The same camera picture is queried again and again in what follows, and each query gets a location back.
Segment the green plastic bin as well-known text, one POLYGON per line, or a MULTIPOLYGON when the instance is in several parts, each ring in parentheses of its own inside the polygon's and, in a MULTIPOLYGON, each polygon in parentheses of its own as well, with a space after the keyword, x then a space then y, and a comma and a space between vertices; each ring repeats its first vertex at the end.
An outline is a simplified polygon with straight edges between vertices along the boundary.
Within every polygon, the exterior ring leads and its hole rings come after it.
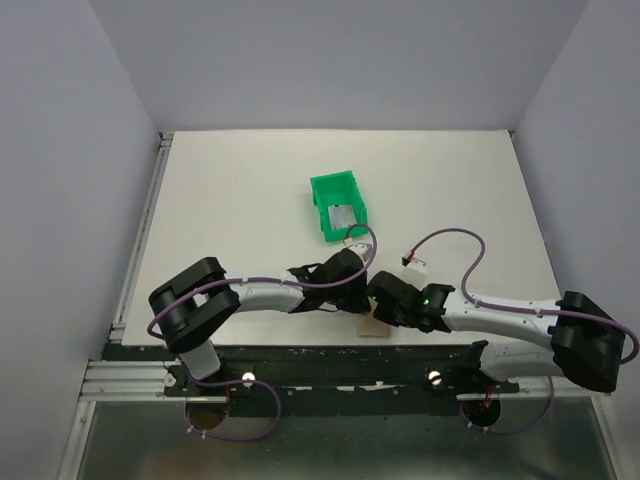
POLYGON ((327 243, 341 241, 355 224, 368 223, 368 211, 351 170, 310 179, 313 204, 327 243))

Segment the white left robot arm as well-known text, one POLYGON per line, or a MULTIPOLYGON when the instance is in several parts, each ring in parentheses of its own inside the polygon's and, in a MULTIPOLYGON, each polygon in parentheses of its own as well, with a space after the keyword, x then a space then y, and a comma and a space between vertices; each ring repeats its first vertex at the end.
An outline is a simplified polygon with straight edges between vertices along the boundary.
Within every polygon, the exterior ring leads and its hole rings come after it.
POLYGON ((154 320, 148 328, 187 368, 187 382, 201 395, 214 393, 222 380, 221 362, 211 337, 235 313, 316 311, 331 305, 339 311, 371 311, 366 294, 367 267, 376 253, 356 243, 323 263, 288 269, 277 277, 231 278, 215 257, 205 257, 148 297, 154 320))

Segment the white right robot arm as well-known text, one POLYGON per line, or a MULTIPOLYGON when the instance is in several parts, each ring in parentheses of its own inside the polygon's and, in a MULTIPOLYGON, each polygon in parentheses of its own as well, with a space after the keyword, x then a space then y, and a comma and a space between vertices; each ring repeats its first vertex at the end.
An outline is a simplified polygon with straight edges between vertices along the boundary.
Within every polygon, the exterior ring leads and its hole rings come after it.
POLYGON ((479 298, 446 284, 417 288, 381 271, 367 294, 376 303, 374 318, 392 326, 500 337, 461 365, 461 382, 471 391, 526 376, 562 376, 599 393, 617 387, 627 334, 579 292, 539 302, 479 298))

